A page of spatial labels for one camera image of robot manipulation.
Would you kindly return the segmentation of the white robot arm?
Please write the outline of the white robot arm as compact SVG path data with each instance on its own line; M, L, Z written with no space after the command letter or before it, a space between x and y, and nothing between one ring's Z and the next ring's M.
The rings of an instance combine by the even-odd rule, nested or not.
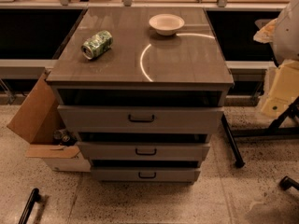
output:
M277 118L299 97L299 0L291 0L253 39L270 43L278 63L261 107L266 116Z

